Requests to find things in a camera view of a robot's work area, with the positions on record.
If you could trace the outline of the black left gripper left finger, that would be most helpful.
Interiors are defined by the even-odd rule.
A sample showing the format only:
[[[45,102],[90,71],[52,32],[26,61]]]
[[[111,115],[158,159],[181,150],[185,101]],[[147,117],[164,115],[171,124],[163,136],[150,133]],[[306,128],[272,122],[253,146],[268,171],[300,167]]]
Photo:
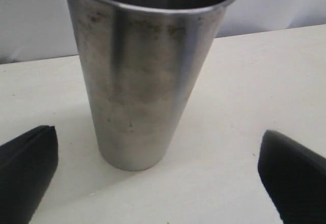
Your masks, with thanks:
[[[29,223],[58,166],[54,126],[35,127],[1,145],[1,223]]]

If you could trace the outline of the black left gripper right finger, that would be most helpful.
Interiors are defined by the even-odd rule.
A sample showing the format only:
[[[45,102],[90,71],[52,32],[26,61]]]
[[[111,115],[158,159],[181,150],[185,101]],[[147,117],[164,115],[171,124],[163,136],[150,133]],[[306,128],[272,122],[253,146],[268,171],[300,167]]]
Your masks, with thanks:
[[[275,130],[262,138],[258,174],[283,223],[325,223],[325,158]]]

